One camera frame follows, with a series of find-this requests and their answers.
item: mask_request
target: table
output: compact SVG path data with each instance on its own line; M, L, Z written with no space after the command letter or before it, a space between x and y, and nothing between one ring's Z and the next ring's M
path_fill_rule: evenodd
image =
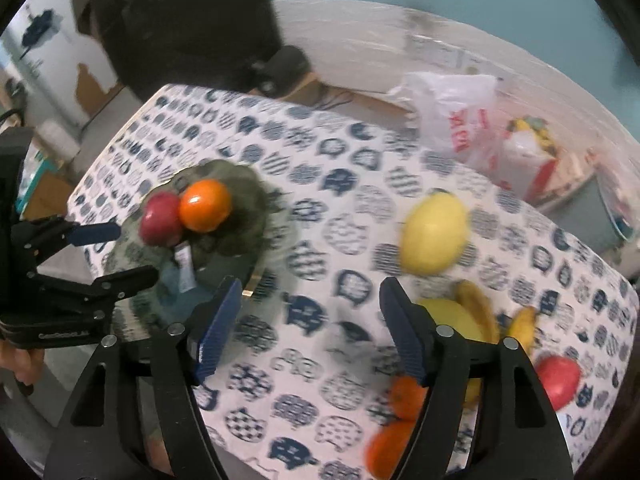
M243 305L217 373L196 392L214 443L268 478L368 478L367 440L392 415L398 358L376 301L397 276L412 299L472 280L505 326L540 309L532 360L575 358L583 377L561 410L574 468L595 443L626 370L638 297L571 234L484 176L392 132L332 112L234 92L165 86L116 135L69 200L82 223L123 222L179 170L224 157L251 165L274 192L268 270ZM402 220L434 190L455 193L472 235L441 276L398 266ZM111 244L85 250L103 273ZM115 322L144 337L126 304ZM465 463L475 413L465 412L450 468ZM344 437L331 428L341 424Z

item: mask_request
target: orange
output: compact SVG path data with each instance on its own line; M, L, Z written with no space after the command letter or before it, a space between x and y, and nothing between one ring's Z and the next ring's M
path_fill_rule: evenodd
M217 180L199 180L180 198L179 213L187 229L209 233L231 214L231 193Z
M414 421L398 420L383 428L365 450L365 467L377 480L388 480L402 458Z
M421 387L414 378L399 376L391 384L389 406L397 418L417 420L426 395L427 388Z

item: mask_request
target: red apple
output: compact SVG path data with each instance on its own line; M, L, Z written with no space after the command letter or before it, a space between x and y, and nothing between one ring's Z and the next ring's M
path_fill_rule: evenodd
M580 365L573 359L552 355L542 359L536 372L554 410L572 401L580 385Z
M140 238L150 246L173 247L180 243L183 227L180 223L180 197L161 191L153 195L140 221Z

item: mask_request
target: human hand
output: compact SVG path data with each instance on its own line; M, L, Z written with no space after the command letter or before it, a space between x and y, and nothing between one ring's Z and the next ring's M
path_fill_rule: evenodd
M38 380L44 366L44 350L21 350L0 340L0 368L11 370L15 378L27 386Z

